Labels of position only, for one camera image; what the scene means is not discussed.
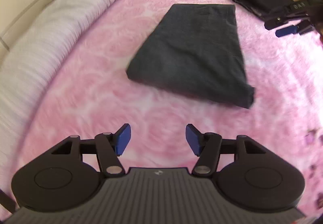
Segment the dark grey denim jeans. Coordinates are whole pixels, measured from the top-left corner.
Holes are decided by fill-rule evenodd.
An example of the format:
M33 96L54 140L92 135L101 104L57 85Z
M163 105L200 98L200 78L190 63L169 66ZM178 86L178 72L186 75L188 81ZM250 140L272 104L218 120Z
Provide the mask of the dark grey denim jeans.
M130 80L173 93L249 109L231 4L173 4L130 61Z

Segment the white striped quilt roll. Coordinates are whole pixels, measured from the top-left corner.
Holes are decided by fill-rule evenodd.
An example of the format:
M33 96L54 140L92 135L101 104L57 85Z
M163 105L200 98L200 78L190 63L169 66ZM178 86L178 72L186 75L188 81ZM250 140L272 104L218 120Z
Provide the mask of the white striped quilt roll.
M33 113L81 34L116 0L55 0L1 65L1 177L7 178Z

